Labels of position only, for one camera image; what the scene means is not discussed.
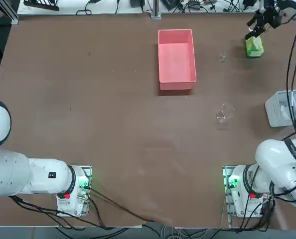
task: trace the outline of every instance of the metal frame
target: metal frame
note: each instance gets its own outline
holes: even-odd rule
[[[226,197],[226,206],[227,206],[227,216],[228,216],[228,224],[229,228],[232,228],[232,216],[236,216],[236,209],[233,204],[233,199],[231,196],[231,191],[228,188],[229,177],[232,175],[233,169],[236,166],[223,166],[222,167],[222,174],[223,174],[223,184],[224,184],[224,191]]]
[[[12,20],[12,25],[18,24],[18,15],[7,0],[0,0],[0,8]]]
[[[161,19],[161,13],[159,12],[159,0],[153,0],[152,12],[150,16],[152,19]]]

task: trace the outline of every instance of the floor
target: floor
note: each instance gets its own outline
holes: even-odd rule
[[[159,233],[161,231],[160,224],[149,224]],[[197,232],[198,230],[188,230],[189,233]],[[210,230],[204,239],[210,239],[211,236],[214,234],[214,230]],[[70,232],[66,230],[66,233],[71,236],[73,239],[88,239],[91,237],[98,237],[105,235],[102,229],[97,228],[86,228],[84,231],[81,232]],[[54,228],[0,228],[0,239],[11,239],[15,238],[20,239],[65,239],[66,237],[59,233]],[[166,229],[166,238],[167,236],[171,235],[171,228]],[[120,234],[115,237],[116,239],[129,239],[129,238],[141,238],[141,239],[157,239],[159,236],[151,231],[148,228],[142,229],[130,229],[127,232]],[[233,232],[219,232],[215,239],[296,239],[296,232],[295,231],[276,231],[276,230],[268,230],[265,233],[262,232],[243,232],[240,234],[236,234]]]

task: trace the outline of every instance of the white device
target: white device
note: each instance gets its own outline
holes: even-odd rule
[[[0,102],[0,145],[10,129],[9,111]],[[58,211],[78,217],[88,214],[90,191],[85,186],[91,186],[91,166],[67,166],[57,159],[27,158],[0,149],[0,196],[56,194]]]
[[[293,105],[294,116],[296,119],[296,90],[293,92],[289,91],[289,99],[290,105]],[[276,92],[265,102],[265,107],[271,127],[292,125],[286,91]]]
[[[292,140],[292,143],[296,147],[296,139]],[[283,193],[296,186],[296,160],[284,141],[266,140],[262,142],[257,147],[255,158],[257,164],[248,166],[247,171],[245,171],[245,165],[238,165],[229,178],[228,183],[232,187],[231,194],[238,217],[243,217],[244,213],[246,213],[246,217],[250,216],[253,209],[270,194],[271,182],[275,185],[275,194]],[[250,196],[249,192],[251,193],[246,188],[247,185],[251,185],[258,166],[259,169],[252,186],[252,190],[257,196],[250,197],[247,211],[244,212],[246,201]],[[296,189],[281,198],[289,201],[295,200]],[[261,207],[258,207],[252,217],[259,217],[260,210]]]

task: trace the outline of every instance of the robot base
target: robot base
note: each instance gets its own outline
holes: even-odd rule
[[[246,218],[248,218],[253,210],[263,202],[263,196],[260,198],[249,198],[247,210],[245,212],[246,203],[249,197],[249,193],[247,192],[245,186],[244,186],[244,178],[243,178],[243,171],[245,170],[245,165],[238,165],[234,168],[232,175],[229,177],[228,180],[228,186],[231,191],[231,196],[233,199],[234,207],[236,210],[236,216],[237,217],[244,217],[244,214]],[[259,206],[251,215],[251,218],[259,218],[261,217],[261,208],[262,206]]]
[[[236,225],[232,225],[232,217],[244,217],[244,209],[245,209],[245,204],[247,202],[246,200],[248,197],[247,191],[244,191],[243,195],[245,197],[245,202],[243,203],[243,201],[241,200],[241,194],[240,194],[240,197],[238,195],[238,191],[236,190],[237,188],[234,188],[234,189],[230,188],[230,179],[234,180],[233,177],[232,178],[230,178],[230,177],[233,175],[233,173],[237,172],[237,171],[234,171],[235,168],[236,168],[236,166],[223,166],[222,167],[223,184],[224,184],[224,190],[225,190],[225,205],[227,208],[227,217],[228,217],[227,219],[228,219],[229,228],[236,227]],[[251,202],[249,200],[249,203],[247,206],[247,211],[250,211],[249,206],[253,207],[250,204],[251,204]],[[261,207],[259,207],[257,209],[257,214],[255,215],[253,213],[251,217],[254,217],[254,218],[261,217],[262,215],[260,215],[260,210],[261,210]]]
[[[57,198],[57,210],[66,212],[76,217],[87,216],[89,214],[90,190],[84,186],[91,187],[92,182],[92,166],[72,165],[75,174],[76,182],[74,189],[70,195],[65,195],[65,198]],[[59,213],[61,217],[68,217],[66,214]]]

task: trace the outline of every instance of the clear plastic cup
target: clear plastic cup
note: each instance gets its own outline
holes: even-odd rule
[[[234,107],[231,103],[223,103],[221,106],[221,111],[216,114],[216,119],[219,123],[225,123],[229,119],[233,118],[235,114]]]

